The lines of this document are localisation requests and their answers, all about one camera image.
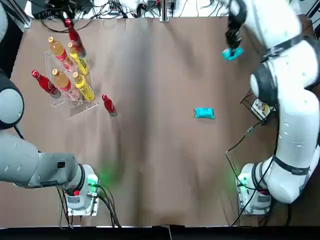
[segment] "green led indicator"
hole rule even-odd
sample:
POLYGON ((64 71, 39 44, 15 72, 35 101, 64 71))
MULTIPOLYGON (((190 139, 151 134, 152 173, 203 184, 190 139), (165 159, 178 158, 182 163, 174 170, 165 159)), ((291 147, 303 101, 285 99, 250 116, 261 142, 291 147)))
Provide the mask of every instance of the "green led indicator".
POLYGON ((90 174, 88 176, 88 184, 90 186, 98 185, 98 177, 95 174, 90 174))

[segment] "yellow bottle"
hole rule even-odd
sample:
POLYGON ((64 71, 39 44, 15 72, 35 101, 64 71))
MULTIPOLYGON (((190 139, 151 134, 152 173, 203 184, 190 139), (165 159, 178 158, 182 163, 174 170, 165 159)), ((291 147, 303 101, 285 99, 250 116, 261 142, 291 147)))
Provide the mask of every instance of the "yellow bottle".
POLYGON ((89 68, 89 65, 88 65, 87 61, 78 56, 78 54, 76 52, 76 49, 73 46, 72 42, 69 42, 68 47, 70 48, 70 56, 77 63, 80 72, 83 75, 87 75, 90 72, 90 68, 89 68))
POLYGON ((94 100, 95 93, 91 89, 91 87, 88 85, 85 77, 81 74, 78 74, 77 72, 73 73, 73 77, 75 80, 76 88, 80 90, 80 92, 84 96, 85 100, 87 100, 88 102, 91 102, 92 100, 94 100))

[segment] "brown tablecloth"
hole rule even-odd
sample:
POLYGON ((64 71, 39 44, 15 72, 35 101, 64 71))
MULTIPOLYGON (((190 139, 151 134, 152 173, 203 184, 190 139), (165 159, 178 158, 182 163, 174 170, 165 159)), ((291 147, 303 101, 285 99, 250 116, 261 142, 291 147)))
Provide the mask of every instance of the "brown tablecloth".
MULTIPOLYGON (((77 28, 88 21, 79 20, 77 28)), ((62 23, 48 25, 63 29, 62 23)), ((180 224, 223 226, 237 217, 235 178, 225 158, 255 124, 240 101, 259 64, 252 38, 243 31, 244 53, 227 62, 227 18, 93 20, 79 31, 92 66, 99 106, 70 118, 31 76, 46 72, 44 52, 53 36, 65 47, 69 36, 47 31, 39 21, 24 32, 12 81, 24 96, 20 122, 26 140, 42 152, 71 152, 90 164, 114 194, 124 226, 180 224), (101 95, 115 103, 110 118, 101 95), (194 108, 214 108, 215 119, 194 118, 194 108)), ((230 154, 239 172, 268 158, 276 125, 257 127, 230 154)), ((56 226, 58 195, 53 187, 22 189, 0 183, 0 226, 56 226)), ((110 225, 101 204, 82 225, 110 225)), ((256 217, 241 224, 256 225, 256 217)))

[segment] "clear acrylic bottle rack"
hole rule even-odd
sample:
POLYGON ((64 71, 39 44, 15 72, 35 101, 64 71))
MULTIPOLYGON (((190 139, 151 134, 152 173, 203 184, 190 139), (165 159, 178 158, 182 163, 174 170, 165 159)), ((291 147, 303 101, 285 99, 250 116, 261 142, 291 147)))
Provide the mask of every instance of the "clear acrylic bottle rack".
MULTIPOLYGON (((65 73, 65 75, 70 79, 71 83, 76 87, 76 82, 73 77, 73 72, 78 72, 79 74, 82 74, 79 69, 77 68, 77 64, 74 64, 74 70, 71 72, 67 71, 64 66, 60 63, 60 61, 56 58, 56 56, 51 52, 51 51, 46 51, 44 53, 44 58, 45 58, 45 66, 46 66, 46 75, 48 76, 49 80, 51 81, 52 84, 54 84, 58 89, 59 86, 55 83, 55 78, 52 74, 53 69, 58 69, 59 71, 65 73)), ((94 94, 96 94, 96 88, 95 88, 95 83, 93 80, 93 75, 92 75, 92 68, 90 65, 90 62, 88 59, 86 59, 87 64, 89 65, 90 72, 84 76, 86 82, 89 84, 91 89, 94 91, 94 94)), ((87 101, 85 100, 84 96, 80 93, 80 99, 79 100, 71 100, 63 90, 61 90, 61 97, 58 99, 52 98, 51 106, 56 107, 59 106, 63 103, 67 103, 68 106, 72 109, 71 110, 71 117, 80 114, 82 112, 85 112, 91 108, 94 108, 98 105, 97 102, 97 96, 95 96, 95 99, 92 101, 87 101)))

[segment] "red bottle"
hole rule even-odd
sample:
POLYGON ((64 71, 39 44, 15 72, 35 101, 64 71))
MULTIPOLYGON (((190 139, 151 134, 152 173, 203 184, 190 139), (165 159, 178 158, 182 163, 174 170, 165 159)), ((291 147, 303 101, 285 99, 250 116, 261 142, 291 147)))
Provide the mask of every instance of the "red bottle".
POLYGON ((107 97, 107 95, 103 94, 102 95, 102 100, 104 103, 104 107, 105 109, 108 111, 108 113, 110 114, 111 117, 115 117, 117 116, 117 111, 115 108, 115 105, 113 104, 113 102, 111 101, 110 98, 107 97))
POLYGON ((50 94, 51 97, 54 99, 58 99, 61 97, 61 92, 58 88, 53 85, 50 80, 41 75, 37 70, 32 71, 32 76, 38 80, 39 85, 41 88, 43 88, 48 94, 50 94))
POLYGON ((75 30, 72 21, 67 18, 64 21, 65 26, 69 29, 70 42, 75 47, 75 51, 78 54, 79 58, 84 58, 86 56, 86 50, 82 44, 81 38, 77 31, 75 30))

